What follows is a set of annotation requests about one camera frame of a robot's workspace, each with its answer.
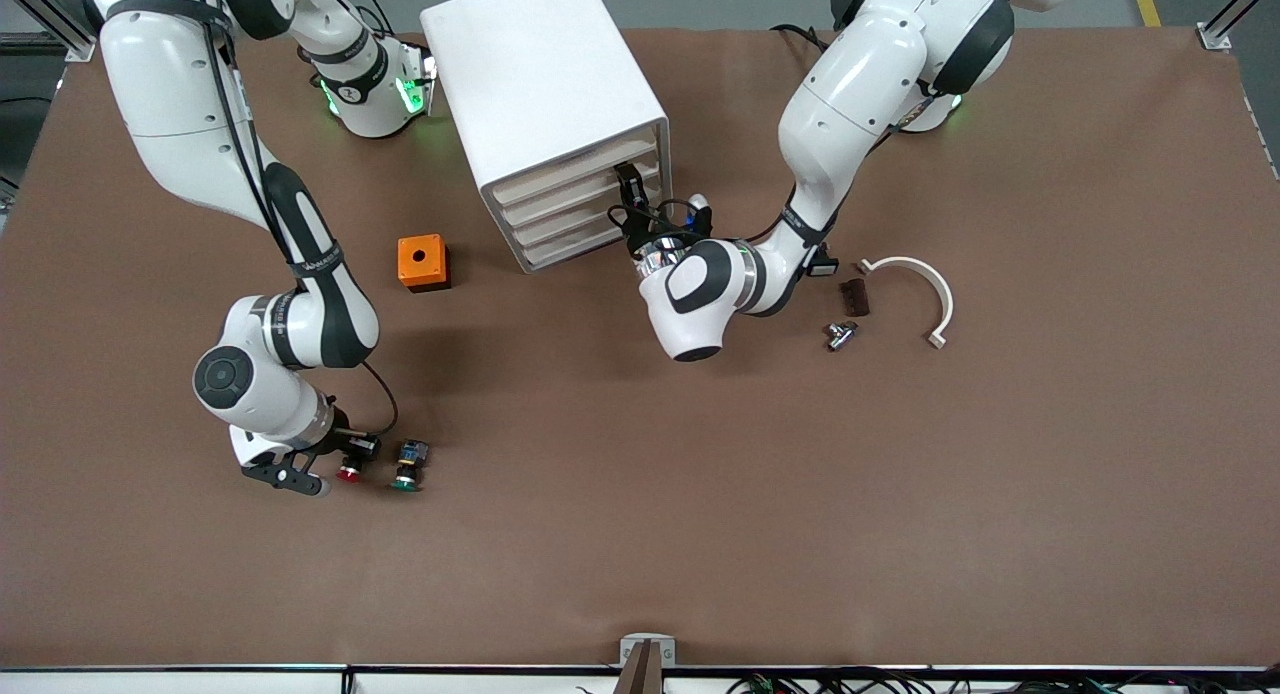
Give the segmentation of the aluminium frame post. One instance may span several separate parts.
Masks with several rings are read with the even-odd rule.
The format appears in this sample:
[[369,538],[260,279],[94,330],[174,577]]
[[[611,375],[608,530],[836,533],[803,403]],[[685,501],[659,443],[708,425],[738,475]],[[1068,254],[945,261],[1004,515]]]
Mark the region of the aluminium frame post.
[[1234,29],[1245,15],[1257,6],[1261,0],[1229,0],[1210,20],[1198,20],[1196,28],[1199,41],[1206,50],[1230,50],[1231,29]]
[[0,0],[0,12],[20,12],[18,23],[0,29],[41,29],[67,52],[67,61],[90,61],[96,38],[87,27],[86,15],[76,12],[73,0]]

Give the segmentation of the orange box with hole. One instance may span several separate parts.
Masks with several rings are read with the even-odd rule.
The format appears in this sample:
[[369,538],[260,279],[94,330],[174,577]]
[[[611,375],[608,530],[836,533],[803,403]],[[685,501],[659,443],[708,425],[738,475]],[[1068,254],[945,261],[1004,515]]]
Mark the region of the orange box with hole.
[[451,289],[451,251],[445,239],[436,233],[398,239],[397,277],[413,293]]

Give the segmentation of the brown table cover sheet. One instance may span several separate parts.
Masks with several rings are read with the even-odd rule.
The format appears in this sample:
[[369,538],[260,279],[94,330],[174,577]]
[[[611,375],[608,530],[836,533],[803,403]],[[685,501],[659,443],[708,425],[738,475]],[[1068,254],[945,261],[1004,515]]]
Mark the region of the brown table cover sheet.
[[[673,362],[625,248],[520,271],[453,125],[348,134],[243,44],[268,146],[375,303],[389,461],[319,498],[238,470],[191,374],[273,239],[169,196],[72,65],[0,236],[0,666],[613,659],[1280,662],[1280,182],[1192,29],[1024,29],[942,129],[873,152],[837,278]],[[451,289],[397,243],[436,233]]]

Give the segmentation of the green push button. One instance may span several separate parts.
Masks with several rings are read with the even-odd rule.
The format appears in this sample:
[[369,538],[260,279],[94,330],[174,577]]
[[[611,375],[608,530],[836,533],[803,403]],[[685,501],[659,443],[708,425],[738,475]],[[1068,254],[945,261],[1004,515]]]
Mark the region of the green push button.
[[429,465],[431,448],[426,442],[406,438],[396,455],[396,476],[390,488],[398,492],[420,492],[424,470]]

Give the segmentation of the white table edge rail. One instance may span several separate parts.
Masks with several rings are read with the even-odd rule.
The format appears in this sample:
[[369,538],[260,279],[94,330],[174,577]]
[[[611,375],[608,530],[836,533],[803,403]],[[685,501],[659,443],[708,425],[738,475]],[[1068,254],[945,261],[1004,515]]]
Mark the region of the white table edge rail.
[[[0,668],[0,694],[612,694],[618,665],[148,665]],[[1280,694],[1263,667],[694,666],[666,694]]]

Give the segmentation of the white curved clamp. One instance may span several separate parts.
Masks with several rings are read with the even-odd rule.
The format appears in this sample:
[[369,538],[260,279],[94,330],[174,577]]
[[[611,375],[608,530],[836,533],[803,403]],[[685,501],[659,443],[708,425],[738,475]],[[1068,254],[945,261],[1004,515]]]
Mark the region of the white curved clamp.
[[955,298],[948,280],[946,280],[936,268],[923,260],[919,260],[919,257],[891,256],[879,257],[877,261],[870,261],[868,257],[863,257],[863,260],[858,262],[858,269],[865,275],[890,268],[900,268],[913,271],[928,280],[928,283],[933,287],[934,293],[940,298],[940,321],[937,321],[934,328],[928,333],[927,341],[936,350],[945,348],[947,344],[945,333],[951,324],[955,312]]

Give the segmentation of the grey metal mount bracket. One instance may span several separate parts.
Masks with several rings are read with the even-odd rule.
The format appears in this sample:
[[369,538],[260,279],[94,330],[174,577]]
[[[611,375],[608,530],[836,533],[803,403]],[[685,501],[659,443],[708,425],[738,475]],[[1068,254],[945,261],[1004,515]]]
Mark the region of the grey metal mount bracket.
[[648,647],[648,661],[655,661],[660,668],[673,668],[677,666],[676,640],[671,635],[659,633],[631,633],[620,640],[620,663],[626,666],[635,650]]

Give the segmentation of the brown tapered post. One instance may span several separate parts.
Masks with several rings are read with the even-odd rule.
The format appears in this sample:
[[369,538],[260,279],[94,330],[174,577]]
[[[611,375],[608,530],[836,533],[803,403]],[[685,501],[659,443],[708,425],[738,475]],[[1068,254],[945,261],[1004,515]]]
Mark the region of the brown tapered post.
[[648,647],[635,650],[621,668],[612,694],[666,694],[664,672],[655,661],[648,661]]

